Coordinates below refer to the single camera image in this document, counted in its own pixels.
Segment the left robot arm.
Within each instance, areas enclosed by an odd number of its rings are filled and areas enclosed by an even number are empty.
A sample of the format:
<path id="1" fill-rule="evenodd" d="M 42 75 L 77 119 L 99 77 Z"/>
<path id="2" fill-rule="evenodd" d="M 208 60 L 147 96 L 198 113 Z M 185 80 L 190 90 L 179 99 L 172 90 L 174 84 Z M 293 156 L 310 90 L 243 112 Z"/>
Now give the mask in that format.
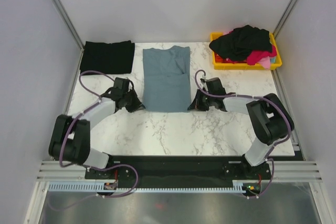
<path id="1" fill-rule="evenodd" d="M 115 165 L 109 155 L 91 147 L 91 130 L 107 117 L 125 108 L 129 113 L 145 108 L 131 80 L 115 78 L 113 86 L 83 111 L 56 118 L 49 155 L 58 159 L 60 167 L 79 165 L 94 168 L 103 178 L 111 178 Z"/>

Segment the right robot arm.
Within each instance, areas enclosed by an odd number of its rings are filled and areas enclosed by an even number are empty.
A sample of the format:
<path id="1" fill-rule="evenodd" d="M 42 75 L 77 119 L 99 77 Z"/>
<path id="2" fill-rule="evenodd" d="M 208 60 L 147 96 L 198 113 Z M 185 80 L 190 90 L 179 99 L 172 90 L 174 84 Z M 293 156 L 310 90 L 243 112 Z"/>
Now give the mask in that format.
<path id="1" fill-rule="evenodd" d="M 263 97 L 227 93 L 219 78 L 202 79 L 201 83 L 189 111 L 208 111 L 213 106 L 249 116 L 256 138 L 244 154 L 240 172 L 245 178 L 254 178 L 275 146 L 290 138 L 295 128 L 291 116 L 274 93 Z"/>

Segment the blue-grey t shirt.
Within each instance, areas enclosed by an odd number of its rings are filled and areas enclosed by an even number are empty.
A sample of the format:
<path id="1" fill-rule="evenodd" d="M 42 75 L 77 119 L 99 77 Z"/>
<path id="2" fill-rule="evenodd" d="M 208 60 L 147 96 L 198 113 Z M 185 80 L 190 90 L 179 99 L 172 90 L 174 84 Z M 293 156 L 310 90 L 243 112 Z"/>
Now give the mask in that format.
<path id="1" fill-rule="evenodd" d="M 144 49 L 143 103 L 148 111 L 186 112 L 191 105 L 190 47 Z"/>

